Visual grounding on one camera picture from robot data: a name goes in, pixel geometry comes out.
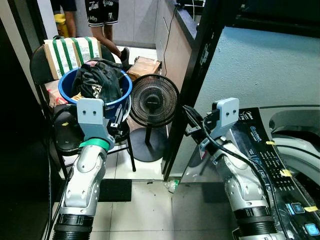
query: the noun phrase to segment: blue button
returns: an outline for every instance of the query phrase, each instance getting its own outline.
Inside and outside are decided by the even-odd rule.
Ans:
[[[319,229],[314,223],[304,225],[310,236],[320,235]]]
[[[306,212],[299,202],[291,203],[291,206],[296,214],[303,214]]]

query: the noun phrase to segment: washing machine control panel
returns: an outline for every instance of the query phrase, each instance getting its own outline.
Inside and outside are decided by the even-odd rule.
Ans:
[[[232,127],[232,141],[248,156],[261,174],[271,193],[269,175],[275,189],[277,205],[292,239],[320,240],[320,218],[317,207],[307,200],[283,163],[277,146],[269,139],[258,108],[239,112],[239,121]],[[264,172],[258,164],[263,165]]]

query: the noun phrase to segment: black door frame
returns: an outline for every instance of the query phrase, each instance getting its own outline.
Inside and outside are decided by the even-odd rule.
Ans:
[[[168,180],[187,127],[182,106],[194,107],[222,30],[226,25],[232,24],[241,4],[242,0],[207,0],[205,2],[180,91],[178,108],[170,129],[168,148],[162,160],[162,174],[165,181]]]

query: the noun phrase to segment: yellow bottle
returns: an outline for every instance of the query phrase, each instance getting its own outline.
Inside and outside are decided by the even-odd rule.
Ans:
[[[64,14],[58,13],[54,15],[54,20],[56,24],[56,28],[58,30],[58,34],[61,37],[68,38],[69,33],[66,25],[66,17]]]

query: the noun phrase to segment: fan grille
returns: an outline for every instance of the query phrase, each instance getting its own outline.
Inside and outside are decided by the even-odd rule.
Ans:
[[[141,76],[133,82],[130,116],[142,126],[162,127],[173,120],[178,97],[177,87],[167,77]]]

